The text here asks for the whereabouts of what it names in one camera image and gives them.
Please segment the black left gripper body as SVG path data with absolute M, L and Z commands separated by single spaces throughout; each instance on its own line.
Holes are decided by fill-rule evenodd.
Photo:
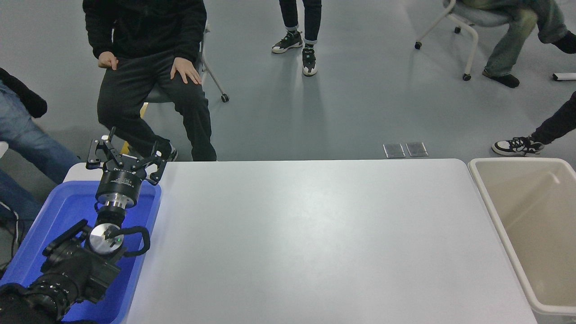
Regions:
M 138 166 L 139 158 L 120 155 L 118 160 L 110 158 L 103 164 L 103 176 L 99 183 L 96 199 L 111 199 L 115 194 L 129 199 L 138 199 L 146 171 Z

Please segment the seated person's right hand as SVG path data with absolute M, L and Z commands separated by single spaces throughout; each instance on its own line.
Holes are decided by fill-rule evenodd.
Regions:
M 104 51 L 99 54 L 98 67 L 111 68 L 113 71 L 117 70 L 118 59 L 111 51 Z

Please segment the seated person's left hand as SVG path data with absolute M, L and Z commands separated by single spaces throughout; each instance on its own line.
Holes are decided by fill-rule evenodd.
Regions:
M 182 57 L 175 57 L 171 66 L 170 79 L 174 80 L 176 76 L 180 76 L 184 84 L 189 84 L 190 82 L 196 86 L 201 86 L 202 84 L 202 78 L 193 63 Z

